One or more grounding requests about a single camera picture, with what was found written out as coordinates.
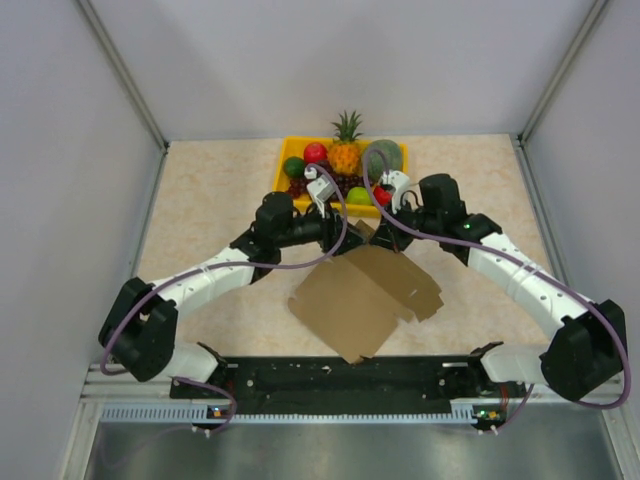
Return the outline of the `brown cardboard box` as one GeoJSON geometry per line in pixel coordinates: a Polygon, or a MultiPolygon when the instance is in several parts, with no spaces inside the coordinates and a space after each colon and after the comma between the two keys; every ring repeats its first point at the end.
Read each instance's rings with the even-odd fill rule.
{"type": "Polygon", "coordinates": [[[443,307],[436,281],[403,253],[366,244],[316,265],[289,311],[350,364],[376,355],[400,321],[443,307]]]}

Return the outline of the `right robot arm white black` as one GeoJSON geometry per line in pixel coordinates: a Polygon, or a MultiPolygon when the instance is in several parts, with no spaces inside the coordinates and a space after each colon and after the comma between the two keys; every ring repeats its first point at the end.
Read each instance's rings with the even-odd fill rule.
{"type": "Polygon", "coordinates": [[[623,378],[616,408],[630,394],[631,372],[622,309],[613,301],[595,303],[576,293],[515,246],[484,214],[470,214],[457,182],[435,174],[419,183],[422,204],[413,208],[409,177],[397,170],[382,174],[390,196],[381,207],[381,225],[373,243],[395,251],[413,240],[437,242],[468,268],[499,286],[539,326],[543,345],[491,344],[477,351],[479,363],[467,370],[469,388],[492,394],[504,382],[542,384],[560,397],[583,404],[586,395],[616,375],[623,378]]]}

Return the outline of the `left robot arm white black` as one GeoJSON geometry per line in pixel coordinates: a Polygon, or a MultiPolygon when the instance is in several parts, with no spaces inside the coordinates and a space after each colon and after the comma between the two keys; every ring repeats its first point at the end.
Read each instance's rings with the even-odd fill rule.
{"type": "Polygon", "coordinates": [[[227,382],[223,360],[204,344],[178,343],[179,320],[282,268],[284,248],[317,243],[330,258],[365,242],[364,234],[329,205],[301,214],[288,194],[272,192],[250,227],[219,254],[163,280],[128,280],[100,330],[99,343],[107,358],[139,382],[183,377],[203,395],[216,396],[227,382]]]}

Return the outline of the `red tomato fruit front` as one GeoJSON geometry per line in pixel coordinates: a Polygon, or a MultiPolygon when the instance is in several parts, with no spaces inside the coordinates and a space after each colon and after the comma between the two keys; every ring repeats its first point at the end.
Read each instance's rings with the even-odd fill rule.
{"type": "Polygon", "coordinates": [[[377,185],[373,190],[375,200],[383,207],[387,206],[392,200],[392,193],[386,188],[377,185]]]}

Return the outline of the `light green apple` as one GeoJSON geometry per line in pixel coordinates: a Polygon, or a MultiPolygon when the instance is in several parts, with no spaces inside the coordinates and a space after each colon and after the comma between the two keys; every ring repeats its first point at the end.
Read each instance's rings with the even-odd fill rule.
{"type": "Polygon", "coordinates": [[[350,205],[371,206],[372,200],[366,188],[355,186],[348,191],[346,203],[350,205]]]}

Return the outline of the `purple grape bunch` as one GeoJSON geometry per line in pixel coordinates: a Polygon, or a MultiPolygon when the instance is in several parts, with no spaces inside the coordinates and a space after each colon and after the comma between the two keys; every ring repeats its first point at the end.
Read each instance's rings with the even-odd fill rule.
{"type": "MultiPolygon", "coordinates": [[[[341,175],[333,171],[329,162],[327,160],[323,162],[319,162],[322,168],[324,168],[330,176],[337,183],[339,190],[346,201],[348,191],[355,187],[361,186],[364,187],[363,178],[357,174],[352,175],[341,175]]],[[[289,187],[286,192],[294,199],[300,198],[303,194],[307,194],[306,185],[308,180],[303,176],[298,179],[289,179],[289,187]]]]}

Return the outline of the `yellow plastic tray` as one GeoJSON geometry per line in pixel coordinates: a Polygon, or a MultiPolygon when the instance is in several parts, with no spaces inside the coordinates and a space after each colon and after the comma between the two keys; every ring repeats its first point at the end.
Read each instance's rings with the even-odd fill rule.
{"type": "MultiPolygon", "coordinates": [[[[354,217],[366,217],[366,218],[380,218],[378,209],[371,203],[370,200],[365,202],[364,196],[366,189],[363,184],[362,177],[362,162],[361,159],[365,153],[365,150],[370,144],[374,144],[373,148],[379,148],[383,150],[387,156],[389,166],[392,169],[402,171],[408,175],[409,170],[409,155],[408,147],[403,143],[397,143],[390,139],[380,140],[357,140],[356,145],[360,153],[360,159],[357,164],[356,170],[353,173],[335,173],[333,167],[328,162],[328,157],[322,157],[321,153],[326,150],[328,155],[329,150],[333,148],[334,139],[321,138],[321,137],[299,137],[288,136],[285,137],[281,149],[278,166],[274,174],[273,191],[282,191],[290,194],[293,198],[294,207],[300,210],[306,210],[312,203],[306,189],[306,177],[304,177],[304,167],[306,166],[306,158],[311,155],[311,159],[323,160],[324,167],[328,173],[334,178],[338,184],[342,196],[345,200],[347,213],[349,216],[354,217]],[[319,144],[322,147],[311,147],[312,154],[307,155],[305,153],[308,150],[307,147],[312,144],[319,144]]],[[[376,164],[377,160],[370,160],[368,166],[371,167],[371,172],[368,173],[369,180],[374,190],[374,193],[378,187],[377,179],[382,173],[382,164],[376,164]]]]}

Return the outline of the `green netted melon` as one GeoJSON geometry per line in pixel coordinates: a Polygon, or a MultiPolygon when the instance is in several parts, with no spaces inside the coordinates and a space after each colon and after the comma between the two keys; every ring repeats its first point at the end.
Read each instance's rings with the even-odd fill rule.
{"type": "Polygon", "coordinates": [[[378,182],[387,167],[391,170],[402,169],[403,152],[393,140],[374,140],[364,149],[361,163],[362,170],[367,171],[369,182],[374,184],[378,182]]]}

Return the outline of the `pineapple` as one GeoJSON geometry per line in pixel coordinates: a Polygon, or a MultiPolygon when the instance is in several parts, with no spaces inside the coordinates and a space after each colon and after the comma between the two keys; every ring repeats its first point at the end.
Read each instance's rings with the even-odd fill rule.
{"type": "Polygon", "coordinates": [[[339,120],[332,122],[334,127],[333,144],[328,149],[328,161],[334,172],[341,175],[352,175],[358,170],[360,149],[357,144],[362,133],[361,115],[356,111],[339,114],[339,120]]]}

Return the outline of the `red apple at back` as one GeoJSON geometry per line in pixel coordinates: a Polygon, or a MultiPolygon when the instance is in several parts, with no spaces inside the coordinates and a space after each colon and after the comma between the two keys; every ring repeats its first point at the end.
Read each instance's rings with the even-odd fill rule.
{"type": "Polygon", "coordinates": [[[312,142],[305,146],[303,159],[306,164],[316,164],[328,158],[327,147],[320,142],[312,142]]]}

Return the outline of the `dark green lime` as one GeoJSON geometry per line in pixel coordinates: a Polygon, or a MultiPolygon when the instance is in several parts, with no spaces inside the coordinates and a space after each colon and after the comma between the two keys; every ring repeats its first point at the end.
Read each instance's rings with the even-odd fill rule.
{"type": "Polygon", "coordinates": [[[285,159],[282,170],[290,179],[298,179],[304,176],[306,162],[298,156],[290,156],[285,159]]]}

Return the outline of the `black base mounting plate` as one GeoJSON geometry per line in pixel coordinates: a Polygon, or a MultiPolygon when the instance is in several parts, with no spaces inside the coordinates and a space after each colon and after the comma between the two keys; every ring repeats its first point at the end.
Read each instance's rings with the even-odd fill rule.
{"type": "Polygon", "coordinates": [[[457,399],[506,407],[526,392],[521,381],[490,381],[469,355],[382,356],[356,364],[322,356],[229,357],[209,383],[248,415],[449,413],[457,399]]]}

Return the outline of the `right aluminium frame post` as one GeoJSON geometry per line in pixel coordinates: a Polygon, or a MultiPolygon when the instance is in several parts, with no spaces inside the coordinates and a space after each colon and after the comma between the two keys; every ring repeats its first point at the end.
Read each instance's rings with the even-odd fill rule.
{"type": "Polygon", "coordinates": [[[591,2],[589,10],[546,83],[524,127],[521,132],[516,135],[518,145],[521,148],[524,148],[530,142],[540,127],[557,95],[568,80],[578,58],[586,49],[611,5],[612,1],[610,0],[596,0],[591,2]]]}

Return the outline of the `aluminium frame post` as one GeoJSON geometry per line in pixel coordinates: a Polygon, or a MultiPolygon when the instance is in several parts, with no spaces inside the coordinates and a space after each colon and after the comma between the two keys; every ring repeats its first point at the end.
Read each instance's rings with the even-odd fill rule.
{"type": "Polygon", "coordinates": [[[518,145],[521,148],[524,148],[530,142],[540,127],[557,95],[568,80],[578,58],[586,49],[611,5],[612,1],[610,0],[596,0],[591,2],[589,10],[546,83],[524,127],[521,132],[516,135],[518,145]]]}
{"type": "Polygon", "coordinates": [[[147,102],[144,100],[130,69],[114,43],[112,36],[108,32],[93,2],[89,0],[74,0],[73,4],[78,9],[84,22],[89,28],[107,64],[126,94],[136,116],[141,121],[147,133],[152,137],[156,146],[163,154],[165,154],[168,150],[169,142],[161,132],[161,129],[151,113],[147,102]]]}

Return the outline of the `left aluminium frame post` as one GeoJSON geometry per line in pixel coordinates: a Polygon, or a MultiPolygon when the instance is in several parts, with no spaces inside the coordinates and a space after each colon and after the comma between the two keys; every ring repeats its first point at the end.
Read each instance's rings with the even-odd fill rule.
{"type": "Polygon", "coordinates": [[[144,100],[130,69],[114,43],[112,36],[108,32],[93,2],[89,0],[74,0],[73,4],[78,9],[84,22],[89,28],[107,64],[126,94],[136,116],[141,121],[147,133],[152,137],[156,146],[163,154],[165,154],[168,150],[169,142],[161,132],[161,129],[151,113],[147,102],[144,100]]]}

